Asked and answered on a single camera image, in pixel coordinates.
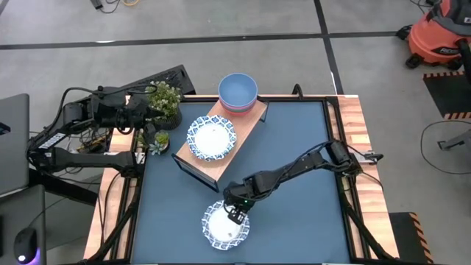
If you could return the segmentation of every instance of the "blue-rimmed plate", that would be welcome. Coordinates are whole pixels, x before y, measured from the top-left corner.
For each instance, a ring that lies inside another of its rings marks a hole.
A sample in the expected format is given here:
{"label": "blue-rimmed plate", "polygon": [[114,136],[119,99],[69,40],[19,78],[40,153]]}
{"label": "blue-rimmed plate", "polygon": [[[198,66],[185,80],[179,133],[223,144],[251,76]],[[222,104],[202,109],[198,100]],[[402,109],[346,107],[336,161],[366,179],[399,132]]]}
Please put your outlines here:
{"label": "blue-rimmed plate", "polygon": [[238,246],[247,238],[250,231],[249,217],[246,216],[242,224],[237,225],[227,218],[227,212],[223,207],[224,201],[218,201],[206,209],[201,219],[203,235],[212,247],[218,250],[229,250]]}
{"label": "blue-rimmed plate", "polygon": [[224,158],[236,144],[236,139],[233,124],[219,115],[197,118],[186,134],[191,152],[206,161]]}

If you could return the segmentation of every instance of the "black floor stripe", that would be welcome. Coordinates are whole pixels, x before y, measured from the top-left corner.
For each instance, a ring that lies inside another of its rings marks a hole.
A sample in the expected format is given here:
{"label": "black floor stripe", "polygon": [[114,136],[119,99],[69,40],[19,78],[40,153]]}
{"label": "black floor stripe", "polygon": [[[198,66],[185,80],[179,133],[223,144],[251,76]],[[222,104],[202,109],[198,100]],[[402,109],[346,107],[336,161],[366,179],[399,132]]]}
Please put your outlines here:
{"label": "black floor stripe", "polygon": [[113,41],[89,41],[73,43],[31,43],[31,44],[0,44],[0,50],[15,49],[61,49],[61,48],[87,48],[87,47],[113,47],[113,46],[138,46],[158,44],[184,44],[184,43],[215,43],[229,41],[248,40],[306,40],[317,38],[368,38],[389,37],[395,32],[343,32],[343,33],[294,33],[294,34],[269,34],[269,35],[231,35],[199,38],[167,38],[151,40],[113,40]]}
{"label": "black floor stripe", "polygon": [[3,10],[5,9],[5,7],[7,6],[8,1],[9,1],[9,0],[3,0],[3,1],[0,3],[0,15],[1,15],[1,13],[3,12]]}
{"label": "black floor stripe", "polygon": [[327,34],[329,38],[368,38],[368,37],[392,37],[396,32],[342,32]]}
{"label": "black floor stripe", "polygon": [[329,62],[330,72],[332,73],[333,85],[335,86],[336,93],[338,95],[344,94],[344,88],[341,86],[339,69],[337,68],[336,57],[333,54],[332,43],[328,37],[327,24],[325,23],[324,12],[322,11],[322,5],[320,0],[314,0],[316,5],[317,18],[319,19],[319,25],[321,33],[323,34],[323,41],[325,47],[325,53],[327,53],[327,61]]}

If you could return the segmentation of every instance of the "blue table surface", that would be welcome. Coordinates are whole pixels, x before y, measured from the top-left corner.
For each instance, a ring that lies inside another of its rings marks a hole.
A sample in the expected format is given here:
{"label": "blue table surface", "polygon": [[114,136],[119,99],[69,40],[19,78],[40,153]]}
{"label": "blue table surface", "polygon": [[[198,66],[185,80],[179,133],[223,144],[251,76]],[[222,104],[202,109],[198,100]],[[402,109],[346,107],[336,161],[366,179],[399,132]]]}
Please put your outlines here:
{"label": "blue table surface", "polygon": [[[131,262],[146,263],[348,263],[349,255],[335,177],[311,171],[282,184],[249,212],[250,232],[239,246],[216,250],[202,234],[201,218],[223,199],[181,171],[171,158],[190,123],[213,103],[185,103],[182,124],[170,132],[171,148],[149,156]],[[230,181],[292,162],[328,140],[322,104],[272,102],[219,181]]]}

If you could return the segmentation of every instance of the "wooden board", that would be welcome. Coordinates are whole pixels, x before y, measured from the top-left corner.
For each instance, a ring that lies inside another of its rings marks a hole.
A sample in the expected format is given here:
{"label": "wooden board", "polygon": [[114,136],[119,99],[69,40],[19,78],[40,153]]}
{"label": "wooden board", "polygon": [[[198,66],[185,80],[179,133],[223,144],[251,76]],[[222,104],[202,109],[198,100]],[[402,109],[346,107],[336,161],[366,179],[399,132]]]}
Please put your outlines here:
{"label": "wooden board", "polygon": [[[347,143],[360,152],[373,150],[369,142],[368,130],[366,129],[366,123],[358,96],[338,96],[338,99]],[[337,124],[335,120],[333,120],[334,132],[336,128]],[[361,167],[366,173],[378,180],[380,179],[376,166],[362,164]],[[368,177],[360,174],[357,176],[356,188],[364,224],[387,253],[393,257],[399,257],[381,187],[374,180],[370,180]],[[351,220],[350,225],[352,227],[357,257],[363,258],[358,230]],[[371,250],[370,252],[374,258],[375,254]]]}
{"label": "wooden board", "polygon": [[[113,137],[110,143],[110,152],[123,152],[131,150],[133,133],[129,135],[122,135],[118,130],[113,131]],[[115,169],[105,169],[103,172],[102,183],[99,189],[99,199],[102,204],[102,215],[105,211],[105,196],[108,188],[110,187],[111,181],[118,174]],[[110,235],[111,231],[116,225],[118,218],[119,203],[121,201],[121,194],[123,191],[124,178],[119,176],[111,186],[110,193],[108,195],[107,202],[107,213],[105,220],[104,240]],[[93,213],[93,219],[90,226],[90,232],[88,234],[87,246],[83,258],[90,258],[100,248],[102,236],[102,228],[100,225],[100,214],[98,202],[95,205],[95,212]]]}
{"label": "wooden board", "polygon": [[[296,95],[261,95],[270,97],[297,97]],[[305,95],[309,96],[332,96],[332,95]],[[209,96],[186,96],[191,98],[198,97],[209,97]],[[344,125],[344,131],[347,136],[347,143],[359,151],[371,150],[371,144],[369,142],[368,131],[366,129],[363,112],[361,110],[360,100],[358,96],[338,96],[339,106],[341,111],[341,117]],[[336,122],[333,116],[331,116],[332,125],[334,129],[334,135],[338,137],[338,131],[336,129]],[[119,135],[118,133],[113,134],[111,141],[110,152],[119,152],[130,150],[132,143],[131,135]],[[378,170],[376,166],[363,166],[366,173],[379,179]],[[102,206],[104,205],[104,198],[107,187],[111,179],[114,177],[113,170],[105,169],[103,174],[102,184],[100,185],[100,199],[102,199]],[[118,206],[110,207],[111,205],[119,205],[121,199],[123,185],[122,183],[115,182],[113,189],[110,191],[108,199],[107,219],[105,220],[105,232],[108,234],[116,224],[116,217],[118,213]],[[383,192],[381,187],[374,181],[358,176],[356,188],[358,190],[358,197],[360,200],[360,207],[362,210],[364,223],[368,227],[372,235],[378,240],[383,246],[384,250],[394,257],[398,257],[396,241],[394,240],[394,234],[392,232],[391,222],[389,221],[389,215],[384,200]],[[355,249],[357,250],[357,257],[362,258],[361,243],[358,230],[355,229],[355,225],[351,223],[353,230],[353,240]],[[100,244],[100,221],[98,214],[98,206],[95,207],[95,213],[91,224],[90,234],[88,237],[87,246],[85,248],[84,258],[93,255]],[[124,251],[127,240],[127,229],[121,233],[121,240],[118,248],[118,258],[124,257]]]}
{"label": "wooden board", "polygon": [[230,120],[234,125],[234,131],[237,135],[237,141],[235,146],[226,155],[225,158],[216,161],[204,161],[197,158],[193,153],[191,153],[190,148],[187,143],[184,143],[180,151],[178,151],[177,156],[190,163],[192,166],[196,167],[201,172],[205,173],[209,177],[213,178],[215,181],[218,181],[222,176],[226,168],[229,166],[230,161],[236,156],[237,152],[244,144],[245,140],[252,132],[255,125],[259,122],[260,117],[265,113],[266,105],[262,102],[257,101],[253,109],[248,112],[245,116],[234,116],[229,114],[218,101],[215,103],[214,107],[208,113],[208,116],[220,115]]}

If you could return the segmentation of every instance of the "plant pot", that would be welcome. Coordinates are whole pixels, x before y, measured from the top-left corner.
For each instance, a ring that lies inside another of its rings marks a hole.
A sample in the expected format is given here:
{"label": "plant pot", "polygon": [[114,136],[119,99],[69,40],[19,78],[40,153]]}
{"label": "plant pot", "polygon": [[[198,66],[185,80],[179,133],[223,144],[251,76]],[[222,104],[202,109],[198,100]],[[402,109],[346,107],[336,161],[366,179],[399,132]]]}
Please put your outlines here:
{"label": "plant pot", "polygon": [[167,147],[164,150],[160,151],[160,155],[167,153],[169,149],[170,149],[170,139],[169,139],[169,143],[167,144]]}
{"label": "plant pot", "polygon": [[180,107],[177,109],[177,113],[172,117],[166,117],[164,119],[155,119],[155,125],[162,130],[173,130],[176,129],[182,123],[182,112]]}

